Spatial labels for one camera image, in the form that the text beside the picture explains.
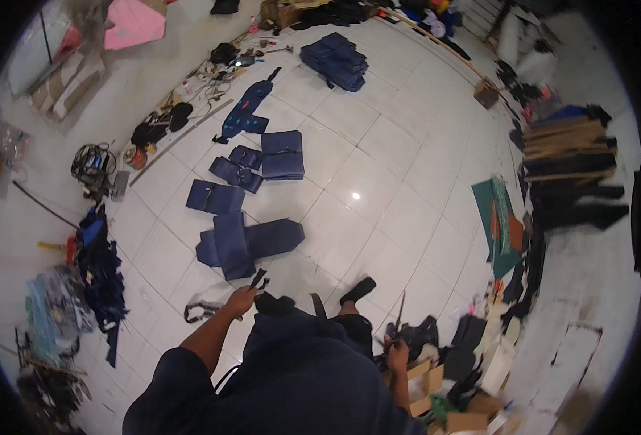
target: bottle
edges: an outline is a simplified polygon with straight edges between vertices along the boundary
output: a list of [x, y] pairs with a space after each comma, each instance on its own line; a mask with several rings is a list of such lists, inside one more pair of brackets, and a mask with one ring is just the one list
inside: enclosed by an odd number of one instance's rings
[[255, 22], [255, 15], [250, 16], [250, 27], [248, 27], [248, 33], [251, 35], [254, 35], [258, 33], [258, 30], [260, 30], [260, 27], [258, 27], [258, 24]]

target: hammer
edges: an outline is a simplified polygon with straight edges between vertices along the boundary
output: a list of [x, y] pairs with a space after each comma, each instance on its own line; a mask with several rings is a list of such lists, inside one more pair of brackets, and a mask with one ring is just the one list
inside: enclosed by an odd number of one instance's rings
[[266, 51], [265, 54], [274, 53], [275, 51], [283, 51], [283, 50], [287, 50], [290, 53], [293, 53], [294, 52], [294, 46], [293, 45], [287, 45], [285, 48], [277, 48], [277, 49], [274, 49], [274, 50]]

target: stack of fabric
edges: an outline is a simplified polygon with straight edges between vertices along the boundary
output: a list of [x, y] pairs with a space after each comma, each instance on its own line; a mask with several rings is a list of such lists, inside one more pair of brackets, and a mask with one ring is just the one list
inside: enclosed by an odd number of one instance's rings
[[304, 179], [301, 132], [260, 135], [264, 179]]
[[357, 46], [339, 33], [331, 33], [301, 48], [301, 60], [325, 77], [328, 87], [340, 86], [357, 92], [364, 85], [367, 57], [355, 50]]

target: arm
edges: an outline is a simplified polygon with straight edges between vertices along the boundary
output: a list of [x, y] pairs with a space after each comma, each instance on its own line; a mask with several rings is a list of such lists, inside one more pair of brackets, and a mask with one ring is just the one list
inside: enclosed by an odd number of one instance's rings
[[392, 342], [390, 337], [384, 337], [388, 355], [386, 363], [391, 372], [391, 383], [388, 389], [395, 397], [396, 405], [410, 415], [410, 395], [408, 394], [408, 345], [404, 340]]
[[217, 368], [219, 355], [222, 352], [224, 339], [227, 336], [231, 322], [246, 314], [253, 305], [256, 291], [255, 287], [250, 287], [249, 285], [234, 291], [219, 311], [181, 343], [180, 347], [200, 357], [207, 370], [209, 370], [210, 376]]

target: cut fabric panel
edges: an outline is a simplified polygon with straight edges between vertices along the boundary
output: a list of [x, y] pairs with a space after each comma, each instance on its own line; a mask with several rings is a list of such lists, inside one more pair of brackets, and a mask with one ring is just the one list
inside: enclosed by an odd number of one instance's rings
[[207, 213], [228, 214], [240, 210], [243, 198], [245, 192], [241, 188], [194, 179], [186, 207]]
[[304, 179], [301, 132], [265, 133], [260, 140], [264, 179]]

